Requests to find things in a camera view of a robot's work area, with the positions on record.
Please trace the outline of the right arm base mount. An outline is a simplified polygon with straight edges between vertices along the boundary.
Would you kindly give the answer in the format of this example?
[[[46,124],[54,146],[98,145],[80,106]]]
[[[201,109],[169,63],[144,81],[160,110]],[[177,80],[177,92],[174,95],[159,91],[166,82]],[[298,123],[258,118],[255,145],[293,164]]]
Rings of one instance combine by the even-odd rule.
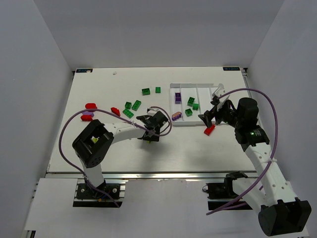
[[[210,182],[202,187],[202,192],[208,195],[208,210],[213,211],[230,202],[238,195],[233,191],[232,182],[248,178],[243,172],[232,172],[225,176],[223,182]]]

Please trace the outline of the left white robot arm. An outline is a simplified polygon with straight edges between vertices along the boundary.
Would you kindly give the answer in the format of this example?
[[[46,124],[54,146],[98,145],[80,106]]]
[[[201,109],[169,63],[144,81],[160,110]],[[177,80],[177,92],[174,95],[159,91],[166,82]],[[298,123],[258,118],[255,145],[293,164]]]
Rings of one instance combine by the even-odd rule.
[[[84,169],[85,184],[95,198],[104,196],[106,191],[101,162],[111,145],[131,139],[158,142],[164,133],[162,127],[171,129],[170,117],[161,111],[136,119],[142,123],[141,126],[128,122],[103,124],[94,119],[73,141],[72,147]]]

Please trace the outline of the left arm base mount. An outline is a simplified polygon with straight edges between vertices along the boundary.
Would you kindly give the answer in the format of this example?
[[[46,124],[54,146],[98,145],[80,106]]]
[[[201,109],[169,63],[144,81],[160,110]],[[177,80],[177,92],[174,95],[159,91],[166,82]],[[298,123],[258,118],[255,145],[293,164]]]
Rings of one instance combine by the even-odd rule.
[[[102,183],[97,190],[86,182],[77,182],[73,207],[82,208],[120,208],[124,198],[124,185],[120,183]]]

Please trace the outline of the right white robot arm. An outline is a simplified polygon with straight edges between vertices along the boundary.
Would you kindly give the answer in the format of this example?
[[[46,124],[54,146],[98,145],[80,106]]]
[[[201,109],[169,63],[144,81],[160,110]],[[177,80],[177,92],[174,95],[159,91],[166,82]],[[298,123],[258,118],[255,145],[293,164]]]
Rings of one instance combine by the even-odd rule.
[[[225,99],[216,101],[214,107],[199,118],[207,127],[212,119],[217,124],[224,122],[234,128],[235,138],[243,152],[252,162],[257,174],[257,182],[262,190],[252,185],[242,172],[226,176],[224,187],[230,195],[241,196],[255,211],[259,225],[267,236],[277,236],[302,232],[311,214],[308,201],[300,200],[284,178],[265,131],[258,125],[258,104],[254,99],[242,98],[237,108]]]

